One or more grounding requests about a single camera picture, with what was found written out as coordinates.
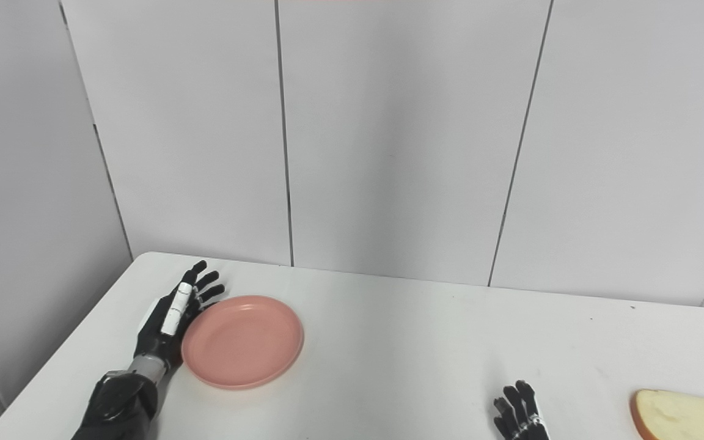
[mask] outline pink plate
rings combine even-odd
[[[281,301],[235,297],[210,307],[189,326],[181,355],[206,384],[227,389],[273,381],[295,362],[303,327]]]

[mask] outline slice of bread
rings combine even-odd
[[[644,440],[704,440],[704,398],[664,390],[640,390],[632,417]]]

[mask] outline robotic hand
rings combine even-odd
[[[159,299],[137,334],[128,370],[109,371],[97,382],[72,440],[145,440],[159,402],[157,385],[181,363],[181,342],[189,324],[215,303],[224,285],[201,261],[184,274],[172,292]]]
[[[550,440],[530,384],[517,381],[514,387],[504,387],[504,395],[494,400],[500,414],[494,424],[505,440]]]

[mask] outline bread crust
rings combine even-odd
[[[638,390],[638,392],[632,395],[631,401],[629,401],[629,408],[632,411],[632,420],[634,420],[634,428],[637,428],[637,432],[640,434],[640,437],[643,437],[643,440],[659,440],[653,432],[648,431],[645,422],[643,422],[643,418],[640,416],[640,411],[637,410],[637,395],[643,391],[650,390]]]

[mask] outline tabletop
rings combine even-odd
[[[138,257],[0,418],[0,440],[68,440],[94,384],[126,368],[143,315],[198,257]],[[493,440],[492,400],[525,379],[556,440],[639,440],[640,388],[704,396],[704,309],[207,259],[231,297],[292,307],[305,342],[280,378],[204,385],[181,367],[151,438]]]

